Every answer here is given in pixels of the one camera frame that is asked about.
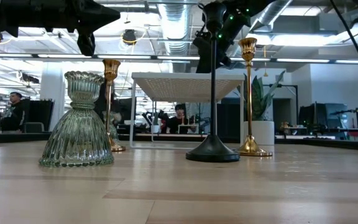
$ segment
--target person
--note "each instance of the person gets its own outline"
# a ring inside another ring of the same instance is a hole
[[[119,101],[114,99],[115,95],[116,94],[114,91],[114,84],[113,84],[113,86],[111,87],[111,96],[110,96],[111,112],[114,112],[114,125],[117,125],[117,122],[120,122],[122,118],[121,118],[121,107],[119,105]],[[95,107],[93,108],[93,110],[100,117],[103,123],[104,123],[104,116],[107,109],[107,96],[108,95],[106,91],[106,81],[104,81],[104,83],[100,86],[99,97],[94,102]]]
[[[175,111],[177,113],[176,116],[170,118],[167,122],[167,128],[169,129],[167,131],[169,131],[170,134],[176,134],[178,132],[179,134],[187,134],[189,128],[180,128],[179,130],[179,125],[189,123],[189,120],[185,118],[185,105],[176,105]]]
[[[23,130],[24,109],[21,99],[22,95],[18,92],[12,92],[9,95],[12,105],[1,121],[3,132],[21,132]]]

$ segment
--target black lamp base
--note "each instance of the black lamp base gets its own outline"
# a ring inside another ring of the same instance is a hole
[[[216,135],[209,135],[199,146],[186,153],[186,159],[198,162],[237,162],[240,154],[229,149]]]

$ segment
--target green leaves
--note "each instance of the green leaves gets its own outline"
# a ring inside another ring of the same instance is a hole
[[[262,104],[263,100],[263,84],[260,85],[258,77],[255,77],[252,81],[251,86],[251,95],[252,95],[252,119],[258,118],[261,114],[264,113],[265,108]]]
[[[251,92],[251,100],[252,100],[252,120],[263,120],[264,113],[266,109],[272,104],[274,97],[274,90],[278,87],[278,83],[282,81],[285,71],[283,71],[278,77],[278,81],[276,81],[272,87],[270,87],[268,93],[264,95],[264,84],[262,78],[254,77],[252,81],[252,92]],[[247,75],[244,74],[244,106],[247,108]]]

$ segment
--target ribbed glass vase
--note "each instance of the ribbed glass vase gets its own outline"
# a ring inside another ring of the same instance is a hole
[[[111,164],[106,128],[93,111],[104,78],[87,72],[67,72],[65,78],[72,109],[55,126],[39,163],[48,167]]]

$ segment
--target white wire rack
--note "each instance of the white wire rack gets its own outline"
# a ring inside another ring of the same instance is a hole
[[[129,143],[131,148],[145,148],[134,146],[134,117],[135,117],[135,89],[139,85],[152,101],[195,102],[207,103],[211,101],[211,74],[210,73],[132,73],[132,109],[131,131]],[[243,85],[243,75],[216,75],[216,101],[220,101],[239,85]],[[244,98],[243,86],[241,98]],[[244,101],[240,100],[240,117],[244,120]],[[240,125],[241,144],[244,142],[244,126]]]

